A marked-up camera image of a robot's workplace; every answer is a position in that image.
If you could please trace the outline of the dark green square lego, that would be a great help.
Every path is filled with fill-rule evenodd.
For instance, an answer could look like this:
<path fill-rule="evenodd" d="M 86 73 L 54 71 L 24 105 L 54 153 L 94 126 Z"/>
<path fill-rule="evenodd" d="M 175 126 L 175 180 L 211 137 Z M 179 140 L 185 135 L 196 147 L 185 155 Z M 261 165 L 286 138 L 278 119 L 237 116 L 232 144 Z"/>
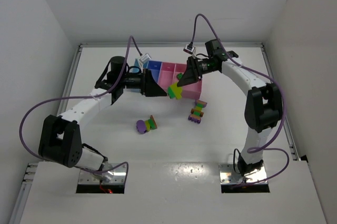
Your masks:
<path fill-rule="evenodd" d="M 182 77 L 183 77 L 183 73 L 179 73 L 179 74 L 176 75 L 176 78 L 177 78 L 178 80 L 180 80 Z"/>

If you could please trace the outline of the dark green lego plate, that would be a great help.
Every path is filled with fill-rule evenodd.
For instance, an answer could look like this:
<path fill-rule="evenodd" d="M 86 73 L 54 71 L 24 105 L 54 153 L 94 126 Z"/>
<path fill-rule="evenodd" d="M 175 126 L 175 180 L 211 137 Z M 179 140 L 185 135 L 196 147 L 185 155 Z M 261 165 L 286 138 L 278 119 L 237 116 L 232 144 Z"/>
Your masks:
<path fill-rule="evenodd" d="M 170 86 L 167 88 L 167 94 L 170 97 L 170 99 L 174 99 L 176 97 L 174 90 Z"/>

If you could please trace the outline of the lime green square lego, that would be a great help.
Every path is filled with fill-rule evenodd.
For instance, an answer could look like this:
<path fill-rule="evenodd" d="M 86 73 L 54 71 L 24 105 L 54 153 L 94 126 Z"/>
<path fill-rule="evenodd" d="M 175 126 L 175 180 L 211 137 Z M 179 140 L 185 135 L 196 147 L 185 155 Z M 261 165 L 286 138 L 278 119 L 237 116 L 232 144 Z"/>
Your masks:
<path fill-rule="evenodd" d="M 181 86 L 177 86 L 178 82 L 175 82 L 173 84 L 170 85 L 170 87 L 174 90 L 175 92 L 175 98 L 177 100 L 181 99 L 182 98 L 182 91 L 183 91 L 183 88 Z"/>

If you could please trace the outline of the orange brown lego plate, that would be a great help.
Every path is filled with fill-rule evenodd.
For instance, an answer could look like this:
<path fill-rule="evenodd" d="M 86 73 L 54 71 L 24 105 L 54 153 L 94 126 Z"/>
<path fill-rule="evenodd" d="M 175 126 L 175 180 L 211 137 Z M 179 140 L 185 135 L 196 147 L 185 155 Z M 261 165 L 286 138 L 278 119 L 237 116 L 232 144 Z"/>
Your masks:
<path fill-rule="evenodd" d="M 152 130 L 157 129 L 157 124 L 155 122 L 154 116 L 152 116 L 152 115 L 150 116 L 149 124 L 150 124 L 150 127 L 151 127 Z"/>

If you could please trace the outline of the purple rounded lego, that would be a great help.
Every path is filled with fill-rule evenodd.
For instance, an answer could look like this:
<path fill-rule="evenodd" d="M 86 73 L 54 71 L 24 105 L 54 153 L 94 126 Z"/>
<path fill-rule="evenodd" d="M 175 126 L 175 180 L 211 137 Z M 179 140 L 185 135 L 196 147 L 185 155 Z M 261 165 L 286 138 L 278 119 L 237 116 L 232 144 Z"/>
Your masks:
<path fill-rule="evenodd" d="M 145 121 L 138 120 L 136 122 L 136 129 L 140 134 L 145 134 L 147 132 L 147 127 L 146 127 Z"/>

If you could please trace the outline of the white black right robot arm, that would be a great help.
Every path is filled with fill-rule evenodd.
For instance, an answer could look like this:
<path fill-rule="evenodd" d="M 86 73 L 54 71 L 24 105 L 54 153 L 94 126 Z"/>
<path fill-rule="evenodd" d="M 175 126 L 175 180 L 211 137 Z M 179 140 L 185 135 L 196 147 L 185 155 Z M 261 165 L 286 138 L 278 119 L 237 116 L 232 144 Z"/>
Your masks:
<path fill-rule="evenodd" d="M 272 128 L 284 121 L 284 107 L 279 87 L 265 82 L 261 74 L 245 67 L 239 56 L 226 51 L 217 40 L 205 44 L 207 56 L 198 59 L 195 46 L 190 43 L 184 52 L 189 54 L 186 70 L 177 85 L 179 87 L 200 81 L 203 75 L 219 71 L 229 77 L 246 96 L 244 118 L 249 127 L 242 151 L 234 170 L 241 176 L 259 170 L 263 164 L 263 150 L 275 139 L 269 139 Z"/>

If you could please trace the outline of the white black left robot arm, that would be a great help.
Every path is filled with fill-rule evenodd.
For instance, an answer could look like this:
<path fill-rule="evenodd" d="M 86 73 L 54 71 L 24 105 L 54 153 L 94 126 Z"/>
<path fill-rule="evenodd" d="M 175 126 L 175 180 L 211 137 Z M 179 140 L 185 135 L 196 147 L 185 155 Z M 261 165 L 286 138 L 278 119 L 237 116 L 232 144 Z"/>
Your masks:
<path fill-rule="evenodd" d="M 126 69 L 126 58 L 114 56 L 95 83 L 91 93 L 58 116 L 49 115 L 43 123 L 38 153 L 68 168 L 100 175 L 113 169 L 106 156 L 82 142 L 81 131 L 101 111 L 113 105 L 125 89 L 137 89 L 146 97 L 166 96 L 152 73 Z"/>

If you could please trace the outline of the large pink bin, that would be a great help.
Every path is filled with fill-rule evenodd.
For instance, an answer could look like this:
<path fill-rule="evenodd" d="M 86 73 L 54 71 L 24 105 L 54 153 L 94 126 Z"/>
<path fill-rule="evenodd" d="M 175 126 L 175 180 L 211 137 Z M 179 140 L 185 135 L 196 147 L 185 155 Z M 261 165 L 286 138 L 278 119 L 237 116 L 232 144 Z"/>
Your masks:
<path fill-rule="evenodd" d="M 184 73 L 186 70 L 186 64 L 176 63 L 173 74 L 172 83 L 178 82 L 177 75 L 179 73 Z M 185 85 L 182 87 L 182 98 L 197 100 L 200 98 L 202 93 L 202 81 L 194 84 Z"/>

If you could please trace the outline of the small pink bin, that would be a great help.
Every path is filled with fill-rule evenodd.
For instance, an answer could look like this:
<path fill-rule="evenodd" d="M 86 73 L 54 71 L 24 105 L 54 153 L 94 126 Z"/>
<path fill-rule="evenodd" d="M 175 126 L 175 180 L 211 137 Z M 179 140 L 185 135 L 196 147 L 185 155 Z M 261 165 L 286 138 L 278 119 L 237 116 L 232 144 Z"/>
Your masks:
<path fill-rule="evenodd" d="M 176 64 L 171 62 L 162 62 L 161 64 L 157 83 L 165 92 L 173 83 L 175 66 Z"/>

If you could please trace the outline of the dark blue bin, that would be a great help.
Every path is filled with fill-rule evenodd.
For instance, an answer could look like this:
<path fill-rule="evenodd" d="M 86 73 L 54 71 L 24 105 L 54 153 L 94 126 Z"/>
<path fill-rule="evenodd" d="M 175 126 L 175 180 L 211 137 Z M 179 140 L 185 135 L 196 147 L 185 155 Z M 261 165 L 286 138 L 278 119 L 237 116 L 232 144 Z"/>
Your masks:
<path fill-rule="evenodd" d="M 153 60 L 150 60 L 147 65 L 147 69 L 151 71 L 152 77 L 157 84 L 159 84 L 161 66 L 162 66 L 161 61 L 153 61 Z"/>

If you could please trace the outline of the lego stack on table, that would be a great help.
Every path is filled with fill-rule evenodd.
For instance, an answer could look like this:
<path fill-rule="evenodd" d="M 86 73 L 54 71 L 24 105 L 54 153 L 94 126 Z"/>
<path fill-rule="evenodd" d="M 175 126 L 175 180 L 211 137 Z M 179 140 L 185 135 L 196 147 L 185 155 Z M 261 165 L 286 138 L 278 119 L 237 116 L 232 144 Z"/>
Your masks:
<path fill-rule="evenodd" d="M 195 107 L 191 109 L 188 120 L 200 124 L 201 118 L 204 115 L 203 109 L 207 106 L 207 102 L 195 100 L 194 104 Z"/>

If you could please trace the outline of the aluminium frame rail right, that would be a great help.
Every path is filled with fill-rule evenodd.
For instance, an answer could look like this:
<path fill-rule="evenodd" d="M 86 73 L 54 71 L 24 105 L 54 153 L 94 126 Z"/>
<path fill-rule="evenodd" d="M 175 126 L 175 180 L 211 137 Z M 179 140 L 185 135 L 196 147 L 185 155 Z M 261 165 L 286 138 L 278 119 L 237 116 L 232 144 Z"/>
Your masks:
<path fill-rule="evenodd" d="M 257 74 L 264 78 L 269 79 L 270 81 L 270 83 L 266 84 L 266 87 L 265 87 L 266 90 L 263 91 L 262 93 L 262 96 L 264 98 L 267 98 L 267 103 L 265 105 L 271 108 L 271 110 L 267 112 L 267 115 L 268 114 L 272 115 L 271 119 L 267 119 L 266 125 L 271 125 L 272 130 L 276 128 L 276 131 L 272 134 L 272 137 L 269 140 L 267 140 L 266 144 L 263 144 L 261 147 L 259 147 L 259 149 L 261 151 L 266 150 L 267 147 L 269 147 L 274 141 L 276 141 L 276 139 L 281 134 L 281 131 L 284 130 L 286 139 L 288 141 L 291 158 L 292 160 L 299 161 L 300 157 L 297 153 L 289 125 L 286 121 L 284 103 L 282 100 L 282 90 L 280 90 L 279 84 L 274 79 L 274 75 L 271 69 L 271 64 L 267 57 L 266 49 L 264 45 L 262 45 L 261 51 L 262 51 L 262 55 L 264 58 L 264 62 L 265 62 L 268 74 L 259 73 L 259 72 L 257 72 Z"/>

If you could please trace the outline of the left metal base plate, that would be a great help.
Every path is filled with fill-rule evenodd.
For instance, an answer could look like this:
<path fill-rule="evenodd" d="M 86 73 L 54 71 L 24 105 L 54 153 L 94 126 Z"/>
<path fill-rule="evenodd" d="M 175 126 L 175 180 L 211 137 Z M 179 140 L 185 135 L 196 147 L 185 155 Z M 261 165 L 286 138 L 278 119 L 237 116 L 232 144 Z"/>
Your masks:
<path fill-rule="evenodd" d="M 98 186 L 100 183 L 107 186 L 121 186 L 126 182 L 128 175 L 128 163 L 106 163 L 102 170 L 108 170 L 102 174 L 92 174 L 81 170 L 78 176 L 78 184 L 86 186 Z"/>

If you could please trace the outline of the metal base plate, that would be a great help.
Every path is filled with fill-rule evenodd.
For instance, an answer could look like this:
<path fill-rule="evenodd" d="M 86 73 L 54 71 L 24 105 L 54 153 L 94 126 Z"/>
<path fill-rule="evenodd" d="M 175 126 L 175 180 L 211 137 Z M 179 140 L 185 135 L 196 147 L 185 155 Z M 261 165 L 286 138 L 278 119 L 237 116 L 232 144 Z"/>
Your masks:
<path fill-rule="evenodd" d="M 128 163 L 106 163 L 102 170 L 108 170 L 102 174 L 92 174 L 81 170 L 78 176 L 78 184 L 86 186 L 98 186 L 100 183 L 107 186 L 121 186 L 126 182 L 128 175 Z"/>
<path fill-rule="evenodd" d="M 219 164 L 220 184 L 225 186 L 234 186 L 236 184 L 253 185 L 268 184 L 265 166 L 262 165 L 260 169 L 254 169 L 251 172 L 245 173 L 243 176 L 236 173 L 232 163 Z"/>

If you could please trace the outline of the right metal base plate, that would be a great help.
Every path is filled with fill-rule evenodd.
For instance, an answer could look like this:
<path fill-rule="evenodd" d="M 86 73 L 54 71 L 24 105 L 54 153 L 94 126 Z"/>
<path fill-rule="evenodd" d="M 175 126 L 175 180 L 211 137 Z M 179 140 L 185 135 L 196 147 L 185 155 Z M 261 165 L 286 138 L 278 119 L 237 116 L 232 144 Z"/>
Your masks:
<path fill-rule="evenodd" d="M 254 169 L 251 172 L 245 173 L 243 176 L 236 173 L 232 163 L 219 164 L 220 184 L 225 186 L 234 186 L 236 184 L 253 185 L 268 184 L 265 166 L 262 165 L 260 169 Z"/>

